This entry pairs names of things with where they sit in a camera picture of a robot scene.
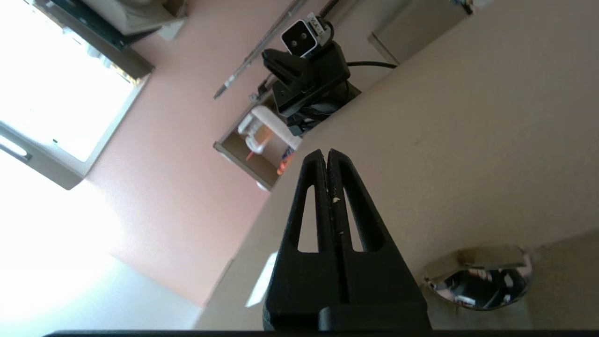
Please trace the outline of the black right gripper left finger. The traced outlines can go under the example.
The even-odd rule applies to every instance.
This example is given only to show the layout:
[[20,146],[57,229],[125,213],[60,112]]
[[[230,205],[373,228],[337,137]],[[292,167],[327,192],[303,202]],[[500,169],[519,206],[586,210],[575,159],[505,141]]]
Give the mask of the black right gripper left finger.
[[[331,160],[304,158],[263,306],[265,330],[350,330],[344,250],[351,246],[342,179]],[[299,249],[308,189],[314,190],[316,252]]]

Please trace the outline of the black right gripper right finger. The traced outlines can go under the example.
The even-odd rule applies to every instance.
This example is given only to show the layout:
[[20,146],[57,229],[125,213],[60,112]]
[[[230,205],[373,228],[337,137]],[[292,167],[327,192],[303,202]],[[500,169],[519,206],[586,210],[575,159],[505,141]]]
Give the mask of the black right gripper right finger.
[[327,179],[342,301],[425,311],[426,300],[351,159],[331,149]]

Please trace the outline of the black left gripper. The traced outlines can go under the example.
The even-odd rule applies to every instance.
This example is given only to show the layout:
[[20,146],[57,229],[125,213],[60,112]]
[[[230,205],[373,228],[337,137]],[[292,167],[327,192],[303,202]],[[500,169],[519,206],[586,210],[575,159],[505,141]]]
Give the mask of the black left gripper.
[[325,44],[309,58],[272,48],[265,49],[261,56],[276,77],[272,93],[278,113],[285,118],[314,103],[351,76],[342,49],[335,41]]

